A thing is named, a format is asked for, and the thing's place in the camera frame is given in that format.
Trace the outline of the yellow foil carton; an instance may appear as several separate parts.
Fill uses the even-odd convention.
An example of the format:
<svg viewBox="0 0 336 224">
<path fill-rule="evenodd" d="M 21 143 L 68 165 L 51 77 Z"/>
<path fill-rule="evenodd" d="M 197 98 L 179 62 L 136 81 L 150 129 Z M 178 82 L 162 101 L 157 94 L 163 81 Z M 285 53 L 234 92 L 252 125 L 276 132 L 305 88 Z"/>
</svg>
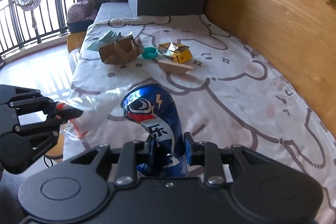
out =
<svg viewBox="0 0 336 224">
<path fill-rule="evenodd" d="M 158 51 L 179 64 L 183 64 L 193 58 L 189 46 L 183 44 L 163 43 L 158 46 Z"/>
</svg>

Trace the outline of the black balcony railing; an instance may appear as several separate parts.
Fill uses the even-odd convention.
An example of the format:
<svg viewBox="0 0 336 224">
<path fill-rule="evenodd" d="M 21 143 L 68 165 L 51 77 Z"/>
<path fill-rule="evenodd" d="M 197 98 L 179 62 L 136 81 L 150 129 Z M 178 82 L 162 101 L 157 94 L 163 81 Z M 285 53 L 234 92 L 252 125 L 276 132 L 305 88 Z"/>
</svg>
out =
<svg viewBox="0 0 336 224">
<path fill-rule="evenodd" d="M 1 57 L 66 34 L 77 0 L 1 0 Z"/>
</svg>

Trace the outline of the yellow cloth covered stool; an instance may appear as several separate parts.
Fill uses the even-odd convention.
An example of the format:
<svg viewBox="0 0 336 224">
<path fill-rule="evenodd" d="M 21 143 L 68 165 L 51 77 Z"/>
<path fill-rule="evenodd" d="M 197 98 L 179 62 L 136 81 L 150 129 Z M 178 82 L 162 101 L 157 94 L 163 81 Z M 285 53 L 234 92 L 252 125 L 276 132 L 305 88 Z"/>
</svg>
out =
<svg viewBox="0 0 336 224">
<path fill-rule="evenodd" d="M 74 50 L 78 50 L 81 48 L 84 39 L 86 36 L 86 32 L 76 32 L 76 33 L 70 33 L 67 36 L 67 50 L 69 53 L 71 53 Z"/>
</svg>

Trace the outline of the beige wooden piece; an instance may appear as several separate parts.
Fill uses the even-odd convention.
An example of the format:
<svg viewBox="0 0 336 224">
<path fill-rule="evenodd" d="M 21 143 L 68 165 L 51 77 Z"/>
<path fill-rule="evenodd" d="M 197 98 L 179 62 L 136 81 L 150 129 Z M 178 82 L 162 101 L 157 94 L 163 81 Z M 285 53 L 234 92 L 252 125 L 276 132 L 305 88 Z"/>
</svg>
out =
<svg viewBox="0 0 336 224">
<path fill-rule="evenodd" d="M 173 75 L 184 75 L 188 71 L 193 70 L 192 66 L 175 63 L 173 61 L 159 60 L 158 66 L 165 72 Z"/>
</svg>

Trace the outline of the cartoon printed white blanket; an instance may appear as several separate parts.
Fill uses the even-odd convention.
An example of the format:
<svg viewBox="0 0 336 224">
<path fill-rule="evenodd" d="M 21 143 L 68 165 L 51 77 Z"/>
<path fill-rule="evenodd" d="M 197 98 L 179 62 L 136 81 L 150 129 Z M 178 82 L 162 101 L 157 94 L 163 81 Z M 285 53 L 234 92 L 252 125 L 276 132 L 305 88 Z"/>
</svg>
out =
<svg viewBox="0 0 336 224">
<path fill-rule="evenodd" d="M 89 45 L 108 31 L 132 34 L 144 47 L 181 43 L 191 71 L 172 75 L 159 60 L 104 64 Z M 241 144 L 300 170 L 322 186 L 318 223 L 335 223 L 335 138 L 290 83 L 251 47 L 204 15 L 97 20 L 87 32 L 71 84 L 72 97 L 160 83 L 173 97 L 183 131 L 219 147 Z"/>
</svg>

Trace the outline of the teal plastic lid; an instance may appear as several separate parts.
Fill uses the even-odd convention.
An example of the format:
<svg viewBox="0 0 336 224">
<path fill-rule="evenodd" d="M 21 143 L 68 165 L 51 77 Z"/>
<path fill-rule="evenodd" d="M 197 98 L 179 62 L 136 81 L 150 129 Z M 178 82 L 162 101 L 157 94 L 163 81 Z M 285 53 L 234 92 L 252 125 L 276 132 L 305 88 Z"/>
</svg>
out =
<svg viewBox="0 0 336 224">
<path fill-rule="evenodd" d="M 141 55 L 146 60 L 153 60 L 158 56 L 158 50 L 155 47 L 145 47 L 142 49 Z"/>
</svg>

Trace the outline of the torn brown cardboard box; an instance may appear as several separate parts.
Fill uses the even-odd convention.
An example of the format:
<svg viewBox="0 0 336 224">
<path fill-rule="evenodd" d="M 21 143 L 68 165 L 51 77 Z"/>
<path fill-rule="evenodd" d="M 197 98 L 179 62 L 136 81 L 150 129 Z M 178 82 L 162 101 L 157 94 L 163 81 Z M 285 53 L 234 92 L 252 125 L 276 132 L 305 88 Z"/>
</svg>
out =
<svg viewBox="0 0 336 224">
<path fill-rule="evenodd" d="M 126 64 L 143 53 L 139 40 L 132 35 L 121 37 L 99 49 L 101 61 L 108 65 Z"/>
</svg>

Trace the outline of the pink cushion pile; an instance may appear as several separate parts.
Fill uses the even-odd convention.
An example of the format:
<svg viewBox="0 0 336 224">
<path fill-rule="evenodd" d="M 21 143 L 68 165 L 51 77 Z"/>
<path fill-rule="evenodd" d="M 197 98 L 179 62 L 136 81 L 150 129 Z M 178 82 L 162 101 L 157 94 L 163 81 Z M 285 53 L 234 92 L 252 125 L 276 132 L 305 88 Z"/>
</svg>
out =
<svg viewBox="0 0 336 224">
<path fill-rule="evenodd" d="M 90 1 L 74 3 L 67 12 L 67 27 L 71 34 L 84 32 L 93 24 L 98 11 Z"/>
</svg>

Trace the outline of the blue Pepsi can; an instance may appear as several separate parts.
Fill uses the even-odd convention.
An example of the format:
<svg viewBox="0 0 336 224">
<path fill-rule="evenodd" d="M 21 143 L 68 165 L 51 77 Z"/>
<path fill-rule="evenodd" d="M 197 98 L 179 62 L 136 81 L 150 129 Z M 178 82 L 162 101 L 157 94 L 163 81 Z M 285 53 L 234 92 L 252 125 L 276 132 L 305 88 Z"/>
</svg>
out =
<svg viewBox="0 0 336 224">
<path fill-rule="evenodd" d="M 137 170 L 151 177 L 187 177 L 188 168 L 181 121 L 168 91 L 157 83 L 131 89 L 121 101 L 124 117 L 149 134 L 149 162 Z"/>
</svg>

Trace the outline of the white plastic bag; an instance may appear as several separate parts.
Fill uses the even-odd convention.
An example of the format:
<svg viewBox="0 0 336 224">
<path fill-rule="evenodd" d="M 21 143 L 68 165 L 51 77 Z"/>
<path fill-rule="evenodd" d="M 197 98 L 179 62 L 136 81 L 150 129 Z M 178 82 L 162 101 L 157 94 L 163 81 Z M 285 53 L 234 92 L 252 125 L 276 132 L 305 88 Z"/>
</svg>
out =
<svg viewBox="0 0 336 224">
<path fill-rule="evenodd" d="M 120 106 L 123 96 L 131 85 L 117 85 L 98 94 L 71 96 L 56 104 L 60 111 L 75 110 L 77 118 L 68 118 L 62 132 L 66 146 L 83 149 L 99 143 L 114 147 L 130 141 L 132 126 L 127 124 Z"/>
</svg>

